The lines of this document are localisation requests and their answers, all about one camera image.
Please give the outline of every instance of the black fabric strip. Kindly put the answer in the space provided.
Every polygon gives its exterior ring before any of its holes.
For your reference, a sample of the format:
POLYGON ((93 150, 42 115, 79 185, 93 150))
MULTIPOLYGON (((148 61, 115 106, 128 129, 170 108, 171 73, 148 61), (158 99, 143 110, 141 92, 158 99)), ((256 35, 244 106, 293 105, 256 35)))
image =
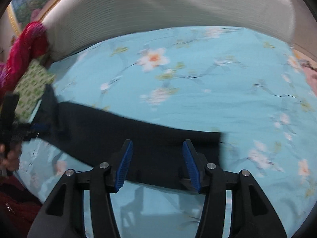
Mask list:
POLYGON ((51 124, 51 134, 39 137, 92 167, 109 160, 126 139, 132 140, 130 181, 185 189, 180 184, 180 179, 188 178, 182 156, 185 139, 190 139, 209 162, 219 165, 218 132, 174 129, 74 103, 57 103, 50 86, 46 86, 33 122, 51 124))

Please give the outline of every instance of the red cloth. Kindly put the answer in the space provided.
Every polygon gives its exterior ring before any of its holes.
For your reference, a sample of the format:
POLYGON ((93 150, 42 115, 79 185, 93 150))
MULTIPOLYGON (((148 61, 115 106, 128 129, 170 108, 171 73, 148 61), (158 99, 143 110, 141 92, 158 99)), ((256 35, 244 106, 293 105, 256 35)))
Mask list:
POLYGON ((30 227, 41 209, 41 203, 14 176, 5 179, 0 185, 0 210, 27 237, 30 227))
POLYGON ((0 75, 0 102, 7 91, 13 91, 32 59, 44 55, 49 43, 46 28, 40 22, 29 23, 11 48, 7 64, 0 75))
POLYGON ((11 223, 25 238, 28 235, 37 213, 41 209, 41 206, 34 202, 19 203, 2 192, 0 192, 0 207, 6 213, 11 223))

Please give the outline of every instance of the bedspread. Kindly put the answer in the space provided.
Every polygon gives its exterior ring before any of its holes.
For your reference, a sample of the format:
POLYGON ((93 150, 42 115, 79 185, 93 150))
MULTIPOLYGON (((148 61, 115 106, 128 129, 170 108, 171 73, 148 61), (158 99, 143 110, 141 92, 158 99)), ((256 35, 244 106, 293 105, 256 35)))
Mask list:
MULTIPOLYGON (((101 42, 54 63, 50 72, 56 74, 59 101, 225 133, 222 167, 253 174, 288 237, 317 200, 317 98, 291 48, 280 40, 236 27, 162 29, 101 42)), ((68 168, 91 169, 37 139, 23 145, 17 174, 45 201, 68 168)), ((224 237, 230 223, 227 195, 224 237)), ((123 238, 189 238, 195 236, 204 195, 126 182, 111 199, 123 238)), ((92 237, 87 194, 84 208, 92 237)))

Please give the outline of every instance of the black clamp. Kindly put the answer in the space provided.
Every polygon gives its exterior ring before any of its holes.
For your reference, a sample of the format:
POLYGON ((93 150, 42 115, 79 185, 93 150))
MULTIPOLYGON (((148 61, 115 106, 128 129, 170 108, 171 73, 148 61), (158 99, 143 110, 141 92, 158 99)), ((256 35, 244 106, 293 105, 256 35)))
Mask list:
MULTIPOLYGON (((67 170, 37 215, 28 238, 84 238, 83 190, 90 190, 95 238, 120 238, 109 193, 123 186, 132 158, 132 142, 109 162, 91 171, 67 170)), ((226 190, 232 191, 229 238, 286 238, 285 230, 270 201, 248 170, 223 171, 197 153, 190 140, 183 143, 183 156, 191 187, 205 193, 205 203, 195 238, 222 238, 226 190)))

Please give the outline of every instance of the green patterned cloth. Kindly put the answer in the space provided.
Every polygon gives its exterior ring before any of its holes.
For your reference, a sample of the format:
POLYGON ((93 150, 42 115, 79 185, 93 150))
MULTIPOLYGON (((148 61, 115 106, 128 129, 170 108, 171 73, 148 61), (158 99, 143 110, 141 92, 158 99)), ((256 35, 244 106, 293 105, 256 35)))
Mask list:
POLYGON ((45 84, 54 82, 55 75, 50 74, 40 65, 37 60, 33 60, 26 73, 23 75, 14 93, 20 95, 15 113, 22 122, 27 122, 30 118, 38 100, 44 93, 45 84))

